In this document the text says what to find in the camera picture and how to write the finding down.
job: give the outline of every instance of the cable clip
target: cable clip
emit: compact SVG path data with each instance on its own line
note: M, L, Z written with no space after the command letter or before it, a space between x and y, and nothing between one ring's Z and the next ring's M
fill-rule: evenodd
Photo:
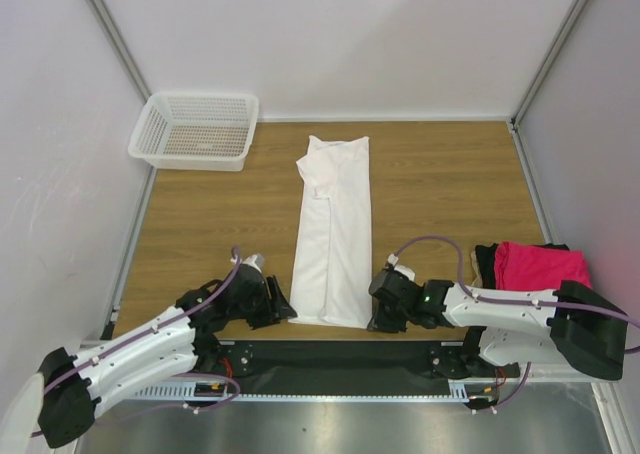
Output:
M400 258L398 256L396 256L395 254L391 253L391 254L389 254L389 257L387 257L387 264L389 264L392 267L396 267L396 264L398 264L399 260L400 260Z

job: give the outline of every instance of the black cloth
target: black cloth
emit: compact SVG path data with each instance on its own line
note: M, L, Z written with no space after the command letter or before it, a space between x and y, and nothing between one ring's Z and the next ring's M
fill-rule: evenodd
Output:
M490 246L476 246L476 259L478 261L478 271L480 271L480 277L482 278L482 287L485 289L496 288L496 273L493 269L496 263L496 250L499 244L491 244ZM569 251L569 246L566 244L545 244L545 249L558 249L561 251Z

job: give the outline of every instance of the metal floor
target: metal floor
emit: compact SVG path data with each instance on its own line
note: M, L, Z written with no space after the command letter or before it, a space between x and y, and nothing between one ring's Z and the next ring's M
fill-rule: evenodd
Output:
M126 401L107 419L153 405ZM461 404L234 402L95 426L81 454L610 453L589 384L536 384L497 415Z

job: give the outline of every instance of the white plastic basket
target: white plastic basket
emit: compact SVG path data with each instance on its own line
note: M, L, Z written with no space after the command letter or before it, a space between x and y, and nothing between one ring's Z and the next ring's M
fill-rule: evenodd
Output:
M129 154L159 169L241 171L257 119L258 99L251 95L154 94Z

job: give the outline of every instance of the wooden table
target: wooden table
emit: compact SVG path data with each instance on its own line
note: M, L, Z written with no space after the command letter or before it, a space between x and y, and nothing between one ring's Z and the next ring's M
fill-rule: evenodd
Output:
M503 122L376 122L259 124L242 172L164 170L158 173L115 335L151 319L190 288L230 270L229 249L262 253L285 295L298 233L302 180L295 161L308 136L322 140L370 137L373 272L389 253L422 234L458 241L466 252L502 240L540 243L542 235ZM454 279L448 245L411 247L402 263L417 281ZM470 263L465 266L472 280ZM404 334L284 322L252 331L231 322L219 338L460 339L464 329Z

